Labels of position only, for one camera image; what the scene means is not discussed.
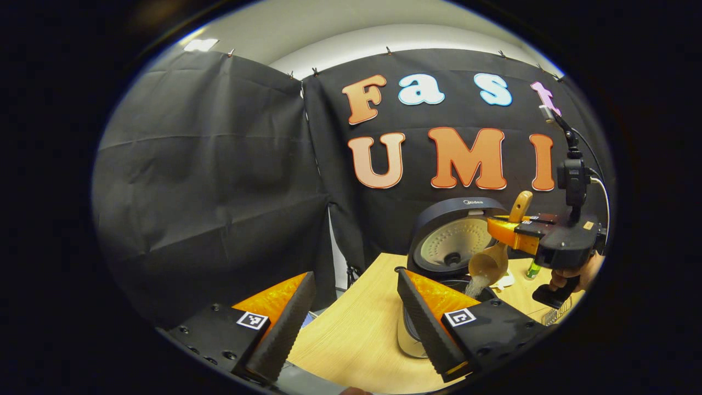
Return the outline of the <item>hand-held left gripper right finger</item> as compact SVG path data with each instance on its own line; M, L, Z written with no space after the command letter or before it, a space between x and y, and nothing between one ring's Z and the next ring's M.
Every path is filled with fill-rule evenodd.
M404 267L396 272L399 297L444 382L493 373L551 332L501 298L479 302Z

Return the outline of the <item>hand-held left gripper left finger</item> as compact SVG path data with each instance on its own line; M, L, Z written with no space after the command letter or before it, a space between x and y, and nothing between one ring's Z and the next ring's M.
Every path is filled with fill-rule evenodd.
M278 380L314 302L313 272L304 272L233 305L211 303L165 338L223 375L263 387Z

